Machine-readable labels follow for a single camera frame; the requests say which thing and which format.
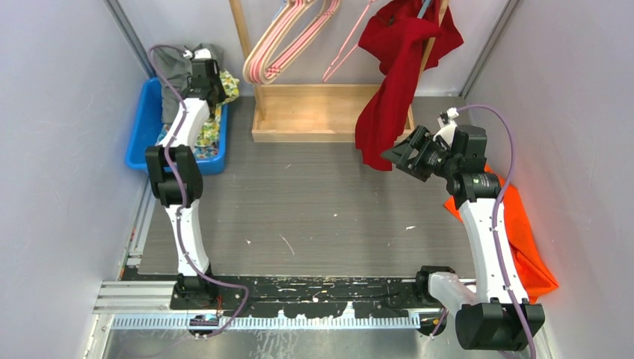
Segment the yellow floral garment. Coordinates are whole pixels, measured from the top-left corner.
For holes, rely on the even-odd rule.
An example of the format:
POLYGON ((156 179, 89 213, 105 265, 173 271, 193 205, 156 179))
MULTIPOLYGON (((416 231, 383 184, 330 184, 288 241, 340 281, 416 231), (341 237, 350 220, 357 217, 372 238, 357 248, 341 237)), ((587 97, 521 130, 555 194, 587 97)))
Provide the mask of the yellow floral garment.
POLYGON ((203 124, 197 138, 196 147, 211 149, 219 145, 222 107, 236 100, 240 95, 239 79, 227 70, 220 71, 220 79, 227 98, 215 106, 215 109, 211 112, 211 117, 203 124))

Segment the red skirt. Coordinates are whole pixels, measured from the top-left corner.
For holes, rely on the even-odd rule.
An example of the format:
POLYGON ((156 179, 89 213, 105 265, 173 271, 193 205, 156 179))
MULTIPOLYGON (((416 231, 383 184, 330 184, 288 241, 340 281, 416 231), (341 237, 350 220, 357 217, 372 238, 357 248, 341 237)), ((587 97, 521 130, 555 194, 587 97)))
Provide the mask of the red skirt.
POLYGON ((360 36, 360 48, 378 59, 384 75, 355 127, 363 164, 377 171, 392 169, 381 153, 403 134, 421 72, 437 67, 464 42, 442 1, 434 1, 418 19, 421 2, 390 1, 369 19, 360 36))

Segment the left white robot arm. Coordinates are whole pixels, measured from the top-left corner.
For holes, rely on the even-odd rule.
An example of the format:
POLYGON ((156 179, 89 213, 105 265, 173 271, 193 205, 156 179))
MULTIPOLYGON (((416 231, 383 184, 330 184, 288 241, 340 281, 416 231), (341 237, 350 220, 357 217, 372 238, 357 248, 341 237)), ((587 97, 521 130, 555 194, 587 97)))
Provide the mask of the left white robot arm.
POLYGON ((178 97, 175 120, 158 144, 146 148, 145 159, 153 194, 168 214, 176 242, 179 264, 174 298, 207 309, 218 299, 218 284, 203 247, 199 219, 203 175, 194 145, 222 100, 224 88, 216 60, 194 58, 191 68, 188 92, 178 97))

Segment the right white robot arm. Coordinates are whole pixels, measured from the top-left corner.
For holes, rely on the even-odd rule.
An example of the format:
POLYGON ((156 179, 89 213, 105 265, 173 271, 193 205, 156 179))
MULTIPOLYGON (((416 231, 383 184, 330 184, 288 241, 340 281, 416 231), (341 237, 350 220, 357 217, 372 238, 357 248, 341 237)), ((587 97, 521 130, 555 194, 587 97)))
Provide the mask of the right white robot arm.
POLYGON ((505 226, 504 188, 485 170, 486 146, 481 127, 447 126, 433 134, 418 126, 381 156, 423 182, 432 175, 443 178, 470 243, 475 289, 447 267, 423 266, 416 275, 416 300, 424 307, 443 306, 442 317, 453 317, 465 350, 510 354, 528 349, 534 358, 534 337, 545 313, 530 303, 517 273, 505 226))

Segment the grey-blue hanger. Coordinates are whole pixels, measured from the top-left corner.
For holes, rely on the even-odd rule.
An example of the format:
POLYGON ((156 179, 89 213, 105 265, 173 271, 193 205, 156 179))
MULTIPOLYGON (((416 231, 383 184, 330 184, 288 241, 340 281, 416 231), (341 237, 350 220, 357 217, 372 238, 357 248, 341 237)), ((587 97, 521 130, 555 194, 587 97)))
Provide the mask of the grey-blue hanger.
POLYGON ((433 2, 433 0, 422 0, 421 7, 416 17, 418 19, 423 19, 433 2))

